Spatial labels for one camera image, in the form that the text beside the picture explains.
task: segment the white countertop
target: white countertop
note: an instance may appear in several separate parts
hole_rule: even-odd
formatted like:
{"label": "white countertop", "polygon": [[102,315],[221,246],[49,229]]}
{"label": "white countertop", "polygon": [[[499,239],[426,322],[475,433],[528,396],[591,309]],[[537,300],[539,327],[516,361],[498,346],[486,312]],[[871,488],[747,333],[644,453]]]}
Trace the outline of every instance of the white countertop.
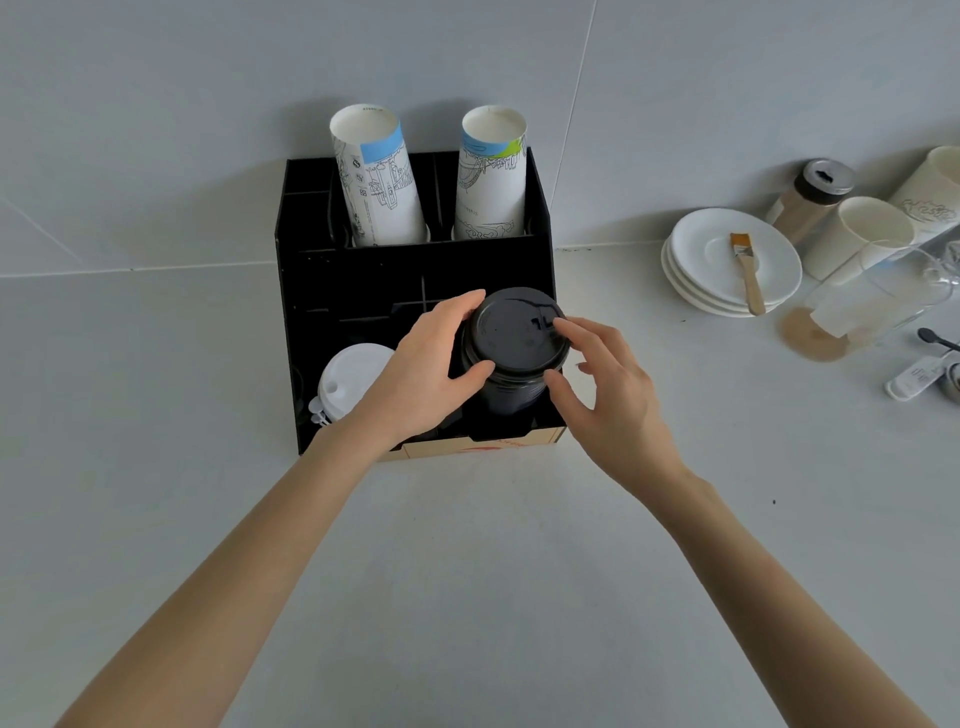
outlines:
{"label": "white countertop", "polygon": [[[880,389],[930,347],[912,327],[807,362],[781,311],[701,313],[658,256],[557,252],[562,307],[624,331],[689,464],[950,724],[960,407]],[[957,313],[924,325],[956,338]],[[273,266],[3,279],[0,334],[0,722],[35,726],[296,446]],[[565,435],[375,466],[225,721],[368,724],[781,723],[680,552]]]}

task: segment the black cup lid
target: black cup lid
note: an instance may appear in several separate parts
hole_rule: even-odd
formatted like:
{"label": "black cup lid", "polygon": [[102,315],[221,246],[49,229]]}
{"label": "black cup lid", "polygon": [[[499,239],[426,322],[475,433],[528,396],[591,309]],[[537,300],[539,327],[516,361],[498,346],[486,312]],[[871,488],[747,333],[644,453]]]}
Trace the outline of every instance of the black cup lid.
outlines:
{"label": "black cup lid", "polygon": [[570,342],[553,328],[563,316],[557,302],[536,288],[504,288],[470,316],[468,329],[481,359],[510,374],[534,375],[560,366]]}

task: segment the white cup lid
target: white cup lid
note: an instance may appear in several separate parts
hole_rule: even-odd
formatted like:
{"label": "white cup lid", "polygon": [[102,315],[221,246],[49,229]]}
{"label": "white cup lid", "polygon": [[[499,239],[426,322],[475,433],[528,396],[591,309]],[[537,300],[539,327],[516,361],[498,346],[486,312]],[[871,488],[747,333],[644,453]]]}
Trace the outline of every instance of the white cup lid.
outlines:
{"label": "white cup lid", "polygon": [[393,353],[393,349],[379,344],[355,344],[337,352],[317,387],[326,416],[332,421],[342,420],[367,394]]}

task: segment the person's left hand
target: person's left hand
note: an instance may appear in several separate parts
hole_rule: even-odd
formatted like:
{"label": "person's left hand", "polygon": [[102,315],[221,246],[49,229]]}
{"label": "person's left hand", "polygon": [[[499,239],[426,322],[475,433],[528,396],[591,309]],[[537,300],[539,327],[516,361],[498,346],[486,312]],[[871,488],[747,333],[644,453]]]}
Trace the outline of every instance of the person's left hand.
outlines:
{"label": "person's left hand", "polygon": [[383,373],[345,419],[366,421],[366,427],[381,434],[389,449],[436,427],[476,394],[493,373],[493,362],[481,361],[456,379],[447,372],[458,326],[485,297],[482,289],[470,291],[421,314]]}

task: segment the wooden brush handle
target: wooden brush handle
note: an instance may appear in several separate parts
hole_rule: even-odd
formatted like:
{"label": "wooden brush handle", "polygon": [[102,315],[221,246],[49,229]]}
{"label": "wooden brush handle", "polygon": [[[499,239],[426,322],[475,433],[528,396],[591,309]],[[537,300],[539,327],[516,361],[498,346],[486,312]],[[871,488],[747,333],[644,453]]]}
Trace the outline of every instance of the wooden brush handle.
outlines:
{"label": "wooden brush handle", "polygon": [[755,316],[762,316],[767,312],[767,305],[763,302],[760,284],[756,282],[756,258],[752,255],[738,255],[737,258],[743,266],[743,282],[747,285],[747,308]]}

